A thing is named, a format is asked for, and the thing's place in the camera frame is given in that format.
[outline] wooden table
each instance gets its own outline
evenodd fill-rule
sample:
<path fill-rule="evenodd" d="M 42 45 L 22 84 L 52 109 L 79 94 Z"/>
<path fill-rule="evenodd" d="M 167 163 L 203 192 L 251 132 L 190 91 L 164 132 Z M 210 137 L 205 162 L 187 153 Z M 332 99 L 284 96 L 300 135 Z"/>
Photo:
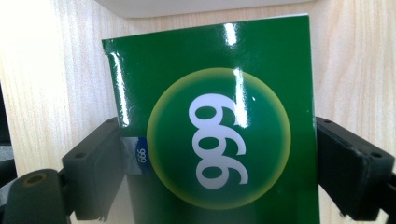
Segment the wooden table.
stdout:
<path fill-rule="evenodd" d="M 116 116 L 101 39 L 295 13 L 311 17 L 317 116 L 396 155 L 394 0 L 317 0 L 128 20 L 93 0 L 14 0 L 0 2 L 0 80 L 18 174 L 61 169 L 69 149 Z M 133 223 L 125 189 L 108 223 Z M 323 190 L 320 213 L 322 223 L 353 223 Z M 385 220 L 382 215 L 377 223 Z"/>

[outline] white digit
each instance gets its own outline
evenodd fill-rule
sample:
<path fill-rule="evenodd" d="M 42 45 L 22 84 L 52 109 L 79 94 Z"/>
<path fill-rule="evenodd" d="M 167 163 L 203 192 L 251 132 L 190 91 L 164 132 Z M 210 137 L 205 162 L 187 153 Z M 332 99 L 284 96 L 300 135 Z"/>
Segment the white digit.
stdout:
<path fill-rule="evenodd" d="M 215 115 L 210 119 L 199 119 L 196 111 L 202 107 L 212 107 L 216 110 Z M 223 107 L 228 108 L 235 114 L 235 103 L 228 97 L 220 94 L 209 93 L 197 97 L 192 101 L 189 116 L 191 123 L 198 128 L 192 138 L 192 148 L 202 159 L 196 169 L 196 176 L 202 186 L 207 189 L 219 189 L 223 187 L 229 177 L 229 168 L 235 169 L 241 175 L 239 184 L 248 182 L 248 171 L 245 166 L 233 158 L 223 156 L 226 149 L 226 138 L 235 141 L 238 147 L 237 155 L 245 155 L 246 146 L 243 138 L 233 129 L 220 125 L 223 119 Z M 199 146 L 201 140 L 205 138 L 216 138 L 219 144 L 215 148 L 204 149 Z M 221 170 L 221 175 L 216 178 L 207 178 L 203 175 L 204 169 L 216 167 Z"/>

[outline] tabletop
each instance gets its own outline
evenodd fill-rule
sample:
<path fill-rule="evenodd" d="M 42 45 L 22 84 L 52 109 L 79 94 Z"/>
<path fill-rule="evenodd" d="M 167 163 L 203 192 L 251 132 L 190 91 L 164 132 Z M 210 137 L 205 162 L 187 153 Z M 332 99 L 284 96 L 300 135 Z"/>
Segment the tabletop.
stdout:
<path fill-rule="evenodd" d="M 18 174 L 60 170 L 68 150 L 117 115 L 102 39 L 300 13 L 310 15 L 316 115 L 395 156 L 394 0 L 316 0 L 150 19 L 120 18 L 93 0 L 0 1 L 0 81 Z M 321 223 L 355 223 L 319 193 Z M 125 194 L 124 182 L 108 223 L 134 223 Z M 381 213 L 377 223 L 385 221 Z"/>

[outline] light wood surface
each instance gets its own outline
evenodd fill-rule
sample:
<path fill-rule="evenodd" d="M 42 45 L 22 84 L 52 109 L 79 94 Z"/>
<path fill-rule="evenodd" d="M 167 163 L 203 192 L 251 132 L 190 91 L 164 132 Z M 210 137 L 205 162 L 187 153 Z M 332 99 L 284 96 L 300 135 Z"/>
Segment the light wood surface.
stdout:
<path fill-rule="evenodd" d="M 18 174 L 61 169 L 69 149 L 116 116 L 101 39 L 295 13 L 310 14 L 317 116 L 396 155 L 394 0 L 317 0 L 128 20 L 93 0 L 0 0 L 0 80 Z M 133 223 L 122 187 L 108 223 Z M 320 217 L 324 224 L 355 223 L 340 217 L 323 190 Z M 382 214 L 376 223 L 385 220 Z"/>

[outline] yellow-green circle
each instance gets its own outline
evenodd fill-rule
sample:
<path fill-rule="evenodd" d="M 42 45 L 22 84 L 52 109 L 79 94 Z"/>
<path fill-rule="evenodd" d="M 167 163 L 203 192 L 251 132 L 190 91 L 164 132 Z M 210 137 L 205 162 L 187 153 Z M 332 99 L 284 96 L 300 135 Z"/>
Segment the yellow-green circle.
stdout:
<path fill-rule="evenodd" d="M 222 86 L 220 81 L 221 80 L 230 80 L 231 77 L 235 77 L 235 86 Z M 172 134 L 177 134 L 177 133 L 173 133 L 172 127 L 167 127 L 169 130 L 169 133 L 167 133 L 166 131 L 159 131 L 161 128 L 160 123 L 164 123 L 164 119 L 169 119 L 167 117 L 163 116 L 164 111 L 169 111 L 169 106 L 172 106 L 170 104 L 174 103 L 175 101 L 177 102 L 177 100 L 181 100 L 183 99 L 183 96 L 185 94 L 181 94 L 183 93 L 188 93 L 189 91 L 192 91 L 195 88 L 195 84 L 197 82 L 207 82 L 210 83 L 211 80 L 215 79 L 218 83 L 219 83 L 219 90 L 220 89 L 230 89 L 230 88 L 234 88 L 237 85 L 242 84 L 242 88 L 246 88 L 246 89 L 251 89 L 251 90 L 255 90 L 257 92 L 260 93 L 260 97 L 262 99 L 265 99 L 267 102 L 265 102 L 266 104 L 270 105 L 271 108 L 269 108 L 270 110 L 274 110 L 275 116 L 277 119 L 279 119 L 279 123 L 277 127 L 279 130 L 279 133 L 281 136 L 281 140 L 279 140 L 279 146 L 278 148 L 275 150 L 274 153 L 279 153 L 279 155 L 276 155 L 277 157 L 277 162 L 275 167 L 273 167 L 274 171 L 271 173 L 271 176 L 267 176 L 267 180 L 264 183 L 260 183 L 257 186 L 253 186 L 252 188 L 254 190 L 252 190 L 251 192 L 246 193 L 246 195 L 242 195 L 240 198 L 236 198 L 234 201 L 233 199 L 227 199 L 226 202 L 222 202 L 219 199 L 208 199 L 203 197 L 203 195 L 205 196 L 205 191 L 203 191 L 203 193 L 191 193 L 191 189 L 194 188 L 189 188 L 189 189 L 183 189 L 183 187 L 178 186 L 177 184 L 175 184 L 175 180 L 177 179 L 177 175 L 178 174 L 169 174 L 169 171 L 164 169 L 165 166 L 168 165 L 169 162 L 173 162 L 173 161 L 165 161 L 166 159 L 164 158 L 163 152 L 166 150 L 181 150 L 181 149 L 174 149 L 173 148 L 173 142 L 171 140 L 169 140 L 169 145 L 166 144 L 162 144 L 162 143 L 158 143 L 156 140 L 158 140 L 158 138 L 162 135 L 167 135 L 169 136 L 170 139 L 172 139 Z M 261 118 L 260 115 L 255 115 L 253 116 L 253 118 L 250 122 L 255 122 L 256 120 L 260 120 L 263 119 Z M 243 129 L 241 132 L 245 132 L 245 135 L 258 135 L 258 133 L 249 133 L 249 128 L 251 126 L 254 125 L 250 125 L 248 127 L 246 127 L 245 129 Z M 157 174 L 157 176 L 161 179 L 161 181 L 164 183 L 164 185 L 170 190 L 172 191 L 174 194 L 176 194 L 177 197 L 179 197 L 180 199 L 191 203 L 193 205 L 199 206 L 199 207 L 203 207 L 203 208 L 207 208 L 207 209 L 217 209 L 217 210 L 221 210 L 221 209 L 231 209 L 231 208 L 235 208 L 235 207 L 239 207 L 239 206 L 243 206 L 245 204 L 248 203 L 252 203 L 255 200 L 257 200 L 258 198 L 260 198 L 263 194 L 265 194 L 274 184 L 275 182 L 279 179 L 279 177 L 281 176 L 288 157 L 289 157 L 289 153 L 290 153 L 290 140 L 291 140 L 291 136 L 290 136 L 290 124 L 289 124 L 289 119 L 287 116 L 287 113 L 285 111 L 284 106 L 282 105 L 282 103 L 280 102 L 280 100 L 278 99 L 278 97 L 276 96 L 276 94 L 266 85 L 264 84 L 261 80 L 257 79 L 256 77 L 245 73 L 245 72 L 241 72 L 239 70 L 235 70 L 235 69 L 229 69 L 229 68 L 209 68 L 209 69 L 205 69 L 205 70 L 200 70 L 194 73 L 191 73 L 189 75 L 184 76 L 183 78 L 181 78 L 180 80 L 178 80 L 177 82 L 175 82 L 172 86 L 170 86 L 164 93 L 163 95 L 160 97 L 160 99 L 158 100 L 157 104 L 154 106 L 151 115 L 150 115 L 150 119 L 148 122 L 148 134 L 147 134 L 147 138 L 148 138 L 148 154 L 151 160 L 151 164 L 154 168 L 155 173 Z M 191 166 L 194 164 L 191 164 L 189 162 L 189 158 L 185 158 L 187 166 Z M 260 167 L 260 164 L 248 164 L 248 167 L 255 167 L 258 166 Z"/>

